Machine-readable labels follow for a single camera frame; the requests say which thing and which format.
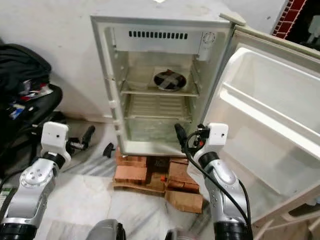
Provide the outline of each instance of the open refrigerator door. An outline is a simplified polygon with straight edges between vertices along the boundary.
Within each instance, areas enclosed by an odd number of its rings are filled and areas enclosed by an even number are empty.
[[[220,72],[203,123],[228,124],[254,223],[320,185],[320,54],[237,26]]]

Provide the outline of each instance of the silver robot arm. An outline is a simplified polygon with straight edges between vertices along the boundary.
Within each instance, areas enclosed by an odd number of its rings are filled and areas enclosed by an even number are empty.
[[[198,131],[199,135],[207,131],[209,136],[202,148],[195,153],[193,160],[234,198],[247,215],[246,198],[239,179],[215,152],[226,144],[228,125],[210,123],[205,128],[199,128]],[[211,215],[215,223],[246,223],[236,206],[217,188],[215,183],[206,176],[204,176],[204,182],[209,193]]]
[[[192,163],[189,163],[188,173],[199,185],[204,181],[207,189],[215,239],[252,239],[250,215],[248,216],[247,211],[249,201],[246,199],[244,186],[242,187],[235,173],[217,154],[226,144],[228,125],[199,125],[197,131],[192,134],[195,135],[192,147],[186,144],[190,137],[187,137],[182,126],[176,124],[175,130],[182,151]]]
[[[49,194],[63,166],[71,161],[66,151],[68,126],[57,122],[43,125],[41,156],[22,172],[19,187],[0,224],[0,239],[32,240],[44,216]]]

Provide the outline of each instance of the backpack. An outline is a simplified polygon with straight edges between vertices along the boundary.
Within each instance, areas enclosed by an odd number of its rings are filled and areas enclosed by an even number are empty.
[[[18,44],[0,44],[0,101],[12,102],[25,90],[24,82],[49,83],[51,65]]]

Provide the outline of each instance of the white wall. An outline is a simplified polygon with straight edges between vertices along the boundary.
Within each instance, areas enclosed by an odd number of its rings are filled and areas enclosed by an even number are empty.
[[[288,0],[222,0],[232,11],[240,14],[247,24],[271,34]]]
[[[269,33],[286,0],[223,1],[250,26]],[[64,112],[96,117],[111,113],[89,18],[107,2],[0,0],[0,38],[22,44],[51,63],[53,81],[63,89]]]

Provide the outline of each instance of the refrigerator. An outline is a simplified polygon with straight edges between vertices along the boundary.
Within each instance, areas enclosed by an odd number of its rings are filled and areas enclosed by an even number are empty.
[[[217,0],[110,0],[91,22],[123,154],[183,157],[175,123],[225,123],[218,154],[244,182],[253,223],[320,195],[318,51]],[[159,89],[166,70],[186,85]]]

